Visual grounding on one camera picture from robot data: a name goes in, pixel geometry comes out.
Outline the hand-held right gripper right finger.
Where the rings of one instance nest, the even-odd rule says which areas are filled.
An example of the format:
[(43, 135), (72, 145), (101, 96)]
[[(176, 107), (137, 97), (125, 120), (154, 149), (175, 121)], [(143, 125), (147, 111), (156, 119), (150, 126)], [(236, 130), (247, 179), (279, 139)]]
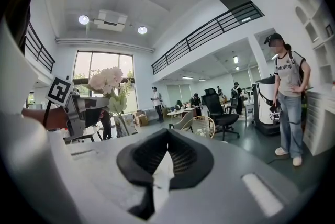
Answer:
[(203, 144), (173, 129), (167, 130), (167, 151), (172, 159), (174, 177), (170, 189), (187, 189), (197, 186), (212, 171), (214, 157)]

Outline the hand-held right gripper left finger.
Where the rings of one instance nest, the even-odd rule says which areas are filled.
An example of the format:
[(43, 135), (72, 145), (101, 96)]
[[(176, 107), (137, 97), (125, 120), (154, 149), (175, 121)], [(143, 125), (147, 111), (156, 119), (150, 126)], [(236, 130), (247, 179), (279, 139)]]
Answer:
[(141, 219), (149, 219), (155, 213), (153, 174), (167, 152), (167, 143), (168, 130), (161, 129), (124, 147), (117, 155), (117, 166), (126, 180), (144, 188), (140, 204), (128, 210)]

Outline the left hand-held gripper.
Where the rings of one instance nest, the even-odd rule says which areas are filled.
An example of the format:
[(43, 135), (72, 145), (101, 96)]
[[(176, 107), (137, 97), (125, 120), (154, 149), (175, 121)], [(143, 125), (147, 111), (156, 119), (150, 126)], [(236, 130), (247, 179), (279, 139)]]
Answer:
[(80, 97), (73, 94), (73, 85), (69, 80), (54, 77), (46, 94), (48, 104), (45, 111), (45, 127), (51, 104), (59, 105), (68, 118), (67, 140), (78, 139), (83, 135), (85, 127), (96, 125), (103, 118), (103, 108), (109, 105), (109, 99), (106, 97)]

